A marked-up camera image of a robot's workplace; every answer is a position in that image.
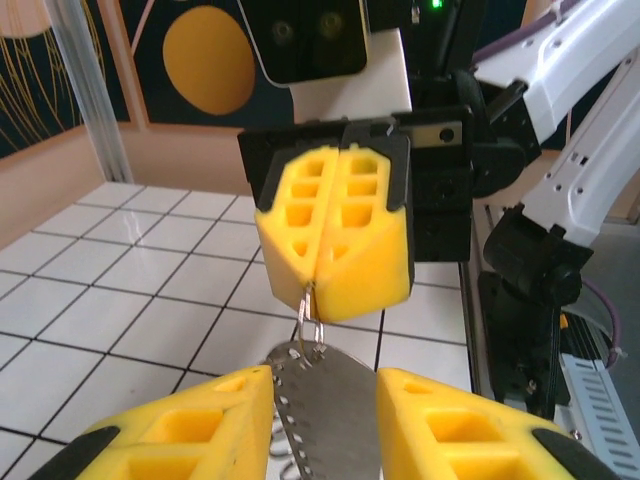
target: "yellow foam pad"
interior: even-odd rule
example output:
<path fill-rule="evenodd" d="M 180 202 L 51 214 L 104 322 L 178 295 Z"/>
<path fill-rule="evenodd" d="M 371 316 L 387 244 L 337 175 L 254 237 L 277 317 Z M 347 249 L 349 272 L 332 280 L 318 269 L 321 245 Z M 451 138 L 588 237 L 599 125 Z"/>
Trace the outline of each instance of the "yellow foam pad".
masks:
<path fill-rule="evenodd" d="M 531 434 L 553 423 L 397 369 L 376 400 L 385 480 L 573 479 Z"/>
<path fill-rule="evenodd" d="M 391 161 L 369 148 L 321 147 L 288 162 L 269 211 L 257 211 L 274 296 L 333 323 L 409 297 L 406 207 L 387 210 Z"/>
<path fill-rule="evenodd" d="M 271 368 L 234 372 L 94 425 L 121 431 L 77 478 L 264 480 L 272 422 Z"/>

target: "metal plate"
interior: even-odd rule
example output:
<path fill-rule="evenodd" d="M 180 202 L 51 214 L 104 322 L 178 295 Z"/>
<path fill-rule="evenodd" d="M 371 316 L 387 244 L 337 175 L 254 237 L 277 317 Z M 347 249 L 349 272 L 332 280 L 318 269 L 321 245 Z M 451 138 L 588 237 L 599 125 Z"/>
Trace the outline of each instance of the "metal plate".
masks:
<path fill-rule="evenodd" d="M 376 374 L 329 346 L 297 342 L 267 357 L 275 403 L 303 480 L 379 480 Z"/>

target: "cable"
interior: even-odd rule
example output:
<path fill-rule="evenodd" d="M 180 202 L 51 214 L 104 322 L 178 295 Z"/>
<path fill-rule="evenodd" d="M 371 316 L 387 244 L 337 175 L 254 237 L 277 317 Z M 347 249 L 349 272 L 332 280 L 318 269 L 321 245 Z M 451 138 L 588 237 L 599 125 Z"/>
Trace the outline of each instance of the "cable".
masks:
<path fill-rule="evenodd" d="M 575 7 L 581 0 L 564 0 L 560 4 L 560 14 L 566 15 L 569 10 Z M 496 40 L 489 45 L 482 47 L 478 50 L 472 58 L 473 64 L 477 64 L 486 60 L 487 58 L 493 57 L 498 53 L 506 50 L 507 48 L 513 47 L 518 43 L 525 41 L 527 38 L 535 35 L 543 28 L 548 27 L 552 23 L 557 21 L 556 13 L 553 10 L 550 10 L 548 13 L 538 18 L 534 22 L 531 22 L 529 25 L 525 25 L 524 27 L 515 30 L 508 35 Z"/>
<path fill-rule="evenodd" d="M 618 309 L 609 299 L 607 294 L 600 289 L 600 287 L 598 287 L 588 278 L 583 278 L 582 284 L 589 290 L 591 290 L 596 297 L 598 297 L 598 299 L 607 309 L 607 312 L 609 312 L 609 316 L 611 317 L 611 350 L 609 350 L 609 358 L 607 358 L 606 365 L 607 368 L 611 368 L 618 361 L 618 357 L 620 356 L 621 352 L 620 338 L 622 336 L 622 320 L 620 319 Z"/>
<path fill-rule="evenodd" d="M 542 417 L 553 421 L 556 413 L 558 371 L 560 370 L 560 311 L 556 310 L 551 322 L 551 357 L 549 358 L 549 381 L 542 404 Z"/>

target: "yellow circle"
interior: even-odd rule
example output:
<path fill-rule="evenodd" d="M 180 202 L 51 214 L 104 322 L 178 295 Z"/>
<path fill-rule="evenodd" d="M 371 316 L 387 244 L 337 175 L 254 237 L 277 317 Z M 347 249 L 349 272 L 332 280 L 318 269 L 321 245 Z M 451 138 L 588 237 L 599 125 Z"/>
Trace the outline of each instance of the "yellow circle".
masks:
<path fill-rule="evenodd" d="M 219 8 L 195 7 L 178 17 L 162 54 L 173 86 L 203 112 L 226 115 L 251 97 L 256 73 L 251 45 L 240 25 Z"/>

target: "metal clip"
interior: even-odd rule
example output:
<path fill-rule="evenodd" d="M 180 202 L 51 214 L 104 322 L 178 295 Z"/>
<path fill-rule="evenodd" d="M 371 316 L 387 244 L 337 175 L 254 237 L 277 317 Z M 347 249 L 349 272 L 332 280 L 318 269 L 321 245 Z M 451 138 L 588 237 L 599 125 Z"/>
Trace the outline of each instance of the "metal clip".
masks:
<path fill-rule="evenodd" d="M 551 0 L 551 11 L 556 16 L 556 25 L 564 22 L 564 14 L 562 13 L 562 0 Z"/>
<path fill-rule="evenodd" d="M 305 360 L 305 363 L 312 365 L 314 361 L 317 361 L 325 350 L 324 346 L 324 324 L 317 319 L 311 318 L 311 299 L 313 296 L 313 283 L 307 285 L 300 300 L 300 308 L 298 309 L 298 344 L 300 345 L 300 353 Z M 307 352 L 304 348 L 304 324 L 305 322 L 313 322 L 315 330 L 313 333 L 313 340 L 315 346 L 311 358 L 307 356 Z"/>

